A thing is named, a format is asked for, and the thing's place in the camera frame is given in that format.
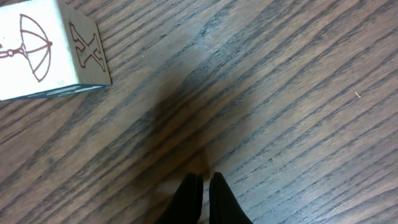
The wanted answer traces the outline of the umbrella block blue side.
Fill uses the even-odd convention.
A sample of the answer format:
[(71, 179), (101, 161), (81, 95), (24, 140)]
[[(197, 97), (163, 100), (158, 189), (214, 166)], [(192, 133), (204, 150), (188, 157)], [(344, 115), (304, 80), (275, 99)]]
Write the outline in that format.
[(111, 84), (94, 20), (60, 1), (1, 7), (1, 100), (66, 96)]

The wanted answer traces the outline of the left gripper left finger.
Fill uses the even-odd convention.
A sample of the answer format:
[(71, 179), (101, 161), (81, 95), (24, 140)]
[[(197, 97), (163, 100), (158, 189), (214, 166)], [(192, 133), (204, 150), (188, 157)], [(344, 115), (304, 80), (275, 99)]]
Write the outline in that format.
[(187, 174), (156, 224), (197, 224), (203, 201), (203, 177)]

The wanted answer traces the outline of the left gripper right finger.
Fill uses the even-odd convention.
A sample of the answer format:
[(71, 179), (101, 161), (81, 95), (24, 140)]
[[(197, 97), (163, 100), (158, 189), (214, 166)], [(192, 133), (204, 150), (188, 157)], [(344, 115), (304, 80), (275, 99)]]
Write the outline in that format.
[(252, 224), (220, 172), (210, 180), (209, 197), (209, 224)]

